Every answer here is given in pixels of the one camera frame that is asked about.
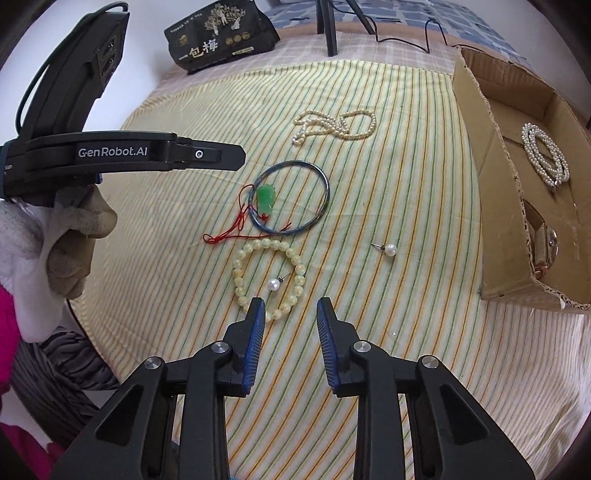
plaid bedsheet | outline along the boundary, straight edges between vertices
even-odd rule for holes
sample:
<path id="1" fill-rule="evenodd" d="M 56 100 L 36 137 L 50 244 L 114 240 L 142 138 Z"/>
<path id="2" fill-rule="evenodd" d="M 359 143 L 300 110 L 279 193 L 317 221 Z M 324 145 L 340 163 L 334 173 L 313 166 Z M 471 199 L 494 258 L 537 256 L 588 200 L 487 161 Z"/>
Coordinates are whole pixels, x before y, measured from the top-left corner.
<path id="1" fill-rule="evenodd" d="M 336 8 L 351 11 L 345 0 L 333 0 L 333 3 Z M 462 5 L 443 0 L 371 0 L 358 3 L 363 13 L 381 23 L 423 28 L 429 18 L 435 18 L 446 34 L 484 45 L 512 61 L 529 66 L 525 57 L 519 55 L 483 19 Z M 305 0 L 294 4 L 280 5 L 265 12 L 265 14 L 276 29 L 315 23 L 316 2 L 314 0 Z M 359 20 L 353 13 L 335 12 L 335 21 L 352 22 Z M 428 28 L 439 33 L 439 27 L 435 24 L 429 24 Z"/>

striped bedsheet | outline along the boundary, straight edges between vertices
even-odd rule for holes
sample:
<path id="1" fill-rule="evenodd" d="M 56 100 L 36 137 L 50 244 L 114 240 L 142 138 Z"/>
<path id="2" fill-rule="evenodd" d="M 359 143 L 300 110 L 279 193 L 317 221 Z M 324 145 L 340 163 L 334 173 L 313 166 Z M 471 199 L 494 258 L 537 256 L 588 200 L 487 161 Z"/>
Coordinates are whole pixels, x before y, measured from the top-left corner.
<path id="1" fill-rule="evenodd" d="M 298 113 L 358 108 L 378 120 L 367 140 L 291 145 Z M 119 224 L 97 242 L 76 312 L 120 379 L 150 355 L 190 356 L 243 318 L 231 276 L 243 241 L 202 241 L 232 223 L 243 185 L 295 158 L 330 179 L 325 217 L 286 239 L 307 264 L 304 295 L 286 319 L 267 324 L 251 395 L 226 400 L 233 476 L 352 477 L 356 403 L 334 397 L 326 382 L 314 321 L 322 296 L 392 355 L 441 358 L 538 477 L 561 458 L 591 407 L 588 322 L 479 298 L 478 182 L 448 74 L 354 60 L 254 70 L 150 97 L 125 128 L 239 143 L 247 162 L 235 173 L 105 175 L 101 190 Z M 322 195 L 313 174 L 282 170 L 271 181 L 275 225 L 313 216 Z M 255 232 L 247 223 L 244 233 Z M 398 254 L 385 257 L 371 242 L 393 242 Z M 269 295 L 265 284 L 289 270 L 283 255 L 251 255 L 248 296 L 276 308 L 288 289 Z M 404 405 L 403 413 L 411 478 Z"/>

black cable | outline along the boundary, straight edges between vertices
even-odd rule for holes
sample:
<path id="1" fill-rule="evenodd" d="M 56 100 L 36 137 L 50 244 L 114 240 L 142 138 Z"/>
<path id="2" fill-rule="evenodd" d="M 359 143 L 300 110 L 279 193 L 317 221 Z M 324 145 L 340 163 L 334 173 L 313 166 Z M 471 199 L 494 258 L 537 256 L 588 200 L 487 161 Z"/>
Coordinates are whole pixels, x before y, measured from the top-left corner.
<path id="1" fill-rule="evenodd" d="M 82 30 L 83 27 L 87 26 L 94 19 L 96 19 L 96 17 L 98 17 L 99 15 L 102 15 L 106 11 L 111 10 L 112 8 L 115 8 L 115 7 L 121 7 L 124 12 L 127 12 L 129 5 L 125 2 L 113 2 L 109 5 L 105 5 L 104 7 L 99 8 L 96 12 L 93 12 L 91 14 L 86 14 L 84 17 L 82 17 L 80 19 L 80 21 L 74 26 L 72 31 L 70 33 L 68 33 L 66 38 L 64 38 L 59 43 L 59 45 L 50 53 L 50 55 L 47 57 L 47 59 L 43 62 L 43 64 L 41 65 L 39 70 L 37 70 L 37 73 L 33 77 L 33 80 L 31 80 L 31 83 L 29 83 L 29 86 L 27 87 L 27 90 L 25 91 L 25 95 L 21 99 L 21 103 L 18 105 L 17 117 L 15 118 L 15 121 L 14 121 L 15 127 L 17 128 L 17 134 L 19 134 L 21 132 L 22 111 L 25 108 L 25 104 L 27 103 L 27 100 L 31 96 L 31 92 L 35 88 L 35 85 L 37 85 L 37 83 L 39 82 L 39 79 L 42 77 L 42 75 L 47 70 L 48 66 L 51 64 L 51 62 L 53 62 L 53 60 L 55 60 L 55 58 L 56 58 L 57 54 L 60 52 L 60 50 L 62 48 L 64 48 L 64 46 L 68 45 L 74 39 L 74 37 L 78 35 L 78 33 L 80 32 L 80 30 Z"/>
<path id="2" fill-rule="evenodd" d="M 328 2 L 331 4 L 332 8 L 333 8 L 334 10 L 336 10 L 337 12 L 340 12 L 340 13 L 342 13 L 342 14 L 352 14 L 352 15 L 355 15 L 355 12 L 353 12 L 353 11 L 351 11 L 351 12 L 346 12 L 345 10 L 341 10 L 341 9 L 339 9 L 339 8 L 336 8 L 335 4 L 333 3 L 333 0 L 328 0 Z M 442 26 L 441 26 L 441 24 L 440 24 L 440 23 L 439 23 L 437 20 L 435 20 L 434 18 L 429 18 L 429 20 L 427 20 L 427 21 L 425 22 L 425 44 L 426 44 L 426 46 L 427 46 L 427 47 L 425 48 L 425 47 L 423 47 L 423 46 L 421 46 L 421 45 L 418 45 L 418 44 L 416 44 L 416 43 L 413 43 L 413 42 L 411 42 L 411 41 L 405 40 L 405 39 L 403 39 L 403 38 L 397 38 L 397 37 L 379 38 L 379 37 L 378 37 L 378 26 L 376 25 L 376 22 L 375 22 L 375 20 L 374 20 L 372 17 L 370 17 L 369 15 L 365 15 L 364 13 L 362 13 L 362 15 L 363 15 L 365 18 L 367 18 L 367 19 L 368 19 L 368 20 L 369 20 L 369 21 L 372 23 L 372 26 L 374 27 L 374 36 L 375 36 L 375 41 L 376 41 L 377 43 L 382 43 L 383 41 L 388 41 L 388 40 L 392 40 L 392 41 L 399 41 L 399 42 L 402 42 L 402 43 L 406 43 L 407 45 L 410 45 L 411 47 L 416 47 L 416 48 L 419 48 L 419 49 L 420 49 L 420 50 L 422 50 L 423 52 L 425 52 L 425 53 L 427 53 L 427 54 L 430 54 L 430 53 L 431 53 L 431 47 L 430 47 L 430 45 L 429 45 L 429 36 L 428 36 L 428 34 L 427 34 L 427 25 L 429 25 L 429 23 L 435 23 L 435 24 L 436 24 L 436 25 L 439 27 L 439 31 L 441 32 L 441 36 L 443 37 L 443 41 L 445 42 L 445 45 L 446 45 L 446 46 L 448 46 L 448 47 L 452 47 L 452 48 L 453 48 L 453 47 L 467 47 L 467 48 L 473 48 L 474 50 L 478 50 L 478 51 L 481 51 L 482 53 L 486 53 L 486 52 L 484 52 L 484 50 L 481 50 L 481 49 L 479 49 L 479 48 L 477 48 L 477 47 L 473 47 L 472 45 L 465 45 L 465 44 L 463 44 L 463 43 L 457 43 L 457 44 L 455 44 L 455 45 L 450 45 L 450 44 L 448 44 L 448 43 L 447 43 L 447 38 L 446 38 L 446 36 L 445 36 L 445 33 L 443 32 L 443 27 L 442 27 Z"/>

cardboard box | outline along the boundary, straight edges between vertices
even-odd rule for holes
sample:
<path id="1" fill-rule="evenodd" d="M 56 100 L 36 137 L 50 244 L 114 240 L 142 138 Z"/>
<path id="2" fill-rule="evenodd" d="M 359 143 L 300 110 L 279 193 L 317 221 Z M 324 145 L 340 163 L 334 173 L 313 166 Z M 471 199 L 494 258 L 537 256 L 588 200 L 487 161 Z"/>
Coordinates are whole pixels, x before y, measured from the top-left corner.
<path id="1" fill-rule="evenodd" d="M 522 67 L 475 50 L 459 53 L 453 89 L 478 172 L 484 299 L 545 310 L 591 309 L 591 141 L 567 102 Z M 563 152 L 570 181 L 552 194 L 531 165 L 521 130 L 538 125 Z M 540 152 L 551 159 L 538 142 Z M 558 254 L 538 281 L 527 200 L 557 234 Z"/>

white glove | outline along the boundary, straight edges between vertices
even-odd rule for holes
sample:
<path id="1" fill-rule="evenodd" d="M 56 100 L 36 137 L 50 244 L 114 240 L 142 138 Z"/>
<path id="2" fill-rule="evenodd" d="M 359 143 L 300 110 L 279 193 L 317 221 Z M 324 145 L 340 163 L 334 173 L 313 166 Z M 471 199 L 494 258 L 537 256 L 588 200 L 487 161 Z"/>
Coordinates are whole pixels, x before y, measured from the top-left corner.
<path id="1" fill-rule="evenodd" d="M 52 334 L 65 299 L 82 294 L 94 239 L 116 223 L 94 185 L 60 190 L 52 208 L 0 200 L 0 283 L 14 298 L 23 340 Z"/>

